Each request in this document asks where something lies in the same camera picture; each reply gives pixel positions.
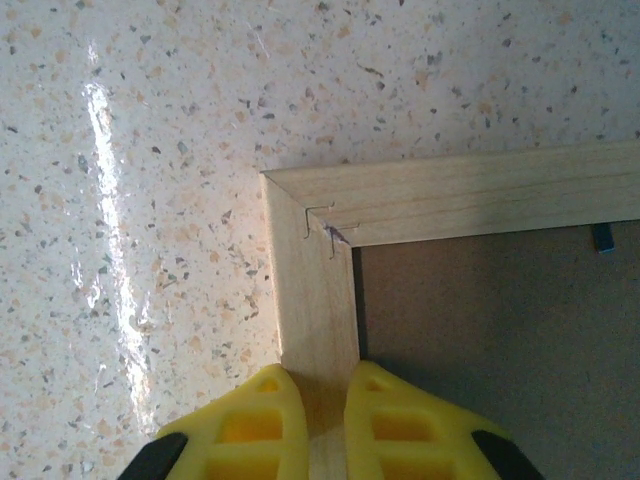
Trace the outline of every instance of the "terrazzo surface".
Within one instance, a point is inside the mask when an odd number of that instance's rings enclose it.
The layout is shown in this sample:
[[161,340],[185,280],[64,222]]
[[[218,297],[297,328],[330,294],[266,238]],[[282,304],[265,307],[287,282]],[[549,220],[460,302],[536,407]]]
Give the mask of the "terrazzo surface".
[[4,1],[0,477],[115,478],[277,361],[260,170],[638,139],[639,13]]

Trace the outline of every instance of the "gray surface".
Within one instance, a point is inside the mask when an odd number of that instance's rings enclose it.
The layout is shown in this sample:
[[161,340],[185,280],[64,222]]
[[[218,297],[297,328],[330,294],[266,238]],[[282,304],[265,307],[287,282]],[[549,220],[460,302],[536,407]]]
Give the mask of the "gray surface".
[[515,436],[548,479],[640,478],[640,223],[362,249],[368,358]]

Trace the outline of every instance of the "pale wood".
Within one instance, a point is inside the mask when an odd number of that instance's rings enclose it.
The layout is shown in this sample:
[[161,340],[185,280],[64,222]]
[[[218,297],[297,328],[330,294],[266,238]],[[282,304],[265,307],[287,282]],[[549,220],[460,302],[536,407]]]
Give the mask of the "pale wood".
[[352,246],[621,221],[640,215],[640,142],[269,172]]
[[351,249],[323,230],[307,233],[305,210],[262,176],[282,365],[292,374],[311,437],[310,478],[345,479],[342,417],[359,359]]
[[359,358],[351,247],[639,219],[640,142],[279,170],[262,185],[311,478],[344,480],[342,413]]

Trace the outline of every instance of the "balsa wood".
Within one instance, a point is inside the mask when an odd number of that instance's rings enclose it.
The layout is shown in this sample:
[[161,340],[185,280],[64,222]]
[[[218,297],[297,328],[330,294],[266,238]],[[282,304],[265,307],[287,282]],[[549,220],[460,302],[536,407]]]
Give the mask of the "balsa wood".
[[307,414],[310,478],[345,479],[342,415],[359,360],[351,249],[324,230],[307,234],[305,209],[262,176],[282,365]]
[[269,177],[352,246],[631,220],[640,142],[290,169]]
[[640,142],[280,170],[262,184],[311,478],[345,480],[342,412],[359,358],[351,247],[639,219]]

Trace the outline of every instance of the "wooden strip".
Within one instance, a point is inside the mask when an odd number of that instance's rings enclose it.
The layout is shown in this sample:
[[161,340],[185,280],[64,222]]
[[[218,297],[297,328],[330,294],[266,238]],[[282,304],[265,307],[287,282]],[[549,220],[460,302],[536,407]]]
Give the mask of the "wooden strip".
[[268,175],[352,246],[640,218],[637,141]]
[[295,380],[311,436],[310,478],[346,479],[343,412],[358,360],[351,249],[322,229],[306,234],[305,210],[263,175],[282,365]]

